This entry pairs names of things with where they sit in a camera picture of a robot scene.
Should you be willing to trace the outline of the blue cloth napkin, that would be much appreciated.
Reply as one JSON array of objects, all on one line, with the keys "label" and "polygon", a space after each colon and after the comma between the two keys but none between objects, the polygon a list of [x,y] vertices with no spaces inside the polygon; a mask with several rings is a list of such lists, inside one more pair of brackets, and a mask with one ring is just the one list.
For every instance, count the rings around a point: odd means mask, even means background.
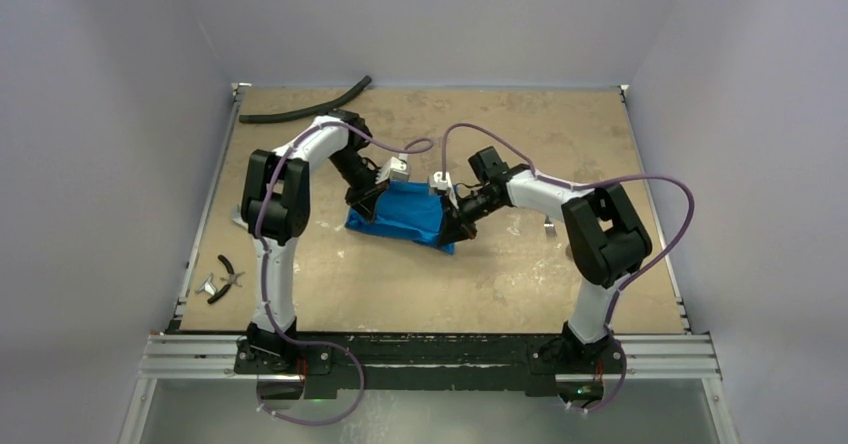
[{"label": "blue cloth napkin", "polygon": [[443,211],[440,197],[431,194],[426,183],[390,182],[378,198],[376,210],[376,217],[369,222],[351,209],[344,226],[367,235],[425,245],[448,255],[455,253],[453,243],[437,244]]}]

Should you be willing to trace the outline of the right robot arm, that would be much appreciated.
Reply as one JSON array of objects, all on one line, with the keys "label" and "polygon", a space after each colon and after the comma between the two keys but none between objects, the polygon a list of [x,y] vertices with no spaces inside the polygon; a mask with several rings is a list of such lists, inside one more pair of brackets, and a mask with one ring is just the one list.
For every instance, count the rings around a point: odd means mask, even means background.
[{"label": "right robot arm", "polygon": [[442,207],[438,245],[474,239],[477,221],[504,207],[562,222],[582,281],[563,328],[561,356],[573,370],[588,369],[600,358],[598,342],[609,335],[611,306],[625,279],[653,252],[629,196],[619,184],[576,184],[537,174],[528,164],[508,166],[493,147],[474,154],[469,164],[478,185],[465,197],[457,195],[448,172],[429,177]]}]

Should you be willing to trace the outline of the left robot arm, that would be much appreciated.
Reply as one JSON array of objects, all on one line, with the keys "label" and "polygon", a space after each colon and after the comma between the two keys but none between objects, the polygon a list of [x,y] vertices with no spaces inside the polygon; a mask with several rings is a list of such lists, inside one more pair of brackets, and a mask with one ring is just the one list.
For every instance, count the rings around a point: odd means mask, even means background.
[{"label": "left robot arm", "polygon": [[290,142],[250,155],[240,212],[253,237],[258,284],[247,336],[266,339],[259,359],[272,372],[287,372],[298,359],[292,329],[294,255],[310,222],[311,174],[331,162],[348,185],[348,206],[373,221],[388,181],[379,180],[378,170],[359,154],[372,138],[362,117],[338,109],[316,117]]}]

